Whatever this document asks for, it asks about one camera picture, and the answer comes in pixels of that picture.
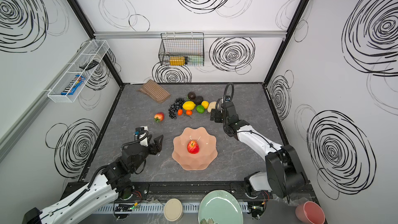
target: green plate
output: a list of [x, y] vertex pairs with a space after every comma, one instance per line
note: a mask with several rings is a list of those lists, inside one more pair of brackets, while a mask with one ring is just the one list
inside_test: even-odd
[[212, 218], [218, 224], [243, 224], [242, 209], [233, 195], [224, 190], [207, 194], [199, 207], [198, 221]]

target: succulent plant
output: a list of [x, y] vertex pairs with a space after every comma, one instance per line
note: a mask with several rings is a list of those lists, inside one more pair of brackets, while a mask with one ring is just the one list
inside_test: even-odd
[[200, 221], [200, 224], [218, 224], [218, 222], [214, 223], [214, 220], [212, 218], [206, 220], [206, 219], [202, 219]]

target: folded cloth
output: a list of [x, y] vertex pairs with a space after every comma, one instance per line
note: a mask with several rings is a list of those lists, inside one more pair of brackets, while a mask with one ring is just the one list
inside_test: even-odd
[[149, 80], [147, 83], [142, 85], [138, 91], [143, 92], [147, 96], [151, 97], [157, 103], [163, 103], [171, 96], [169, 92], [164, 90], [153, 80]]

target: beige lid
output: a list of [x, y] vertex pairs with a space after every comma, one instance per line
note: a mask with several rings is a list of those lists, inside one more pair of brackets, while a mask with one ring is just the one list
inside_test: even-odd
[[164, 216], [168, 221], [176, 221], [182, 216], [182, 204], [178, 199], [170, 199], [164, 206]]

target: pink cup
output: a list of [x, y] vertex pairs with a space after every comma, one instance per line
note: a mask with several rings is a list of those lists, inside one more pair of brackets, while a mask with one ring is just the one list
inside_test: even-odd
[[324, 224], [325, 213], [315, 202], [306, 202], [296, 208], [296, 216], [304, 223]]

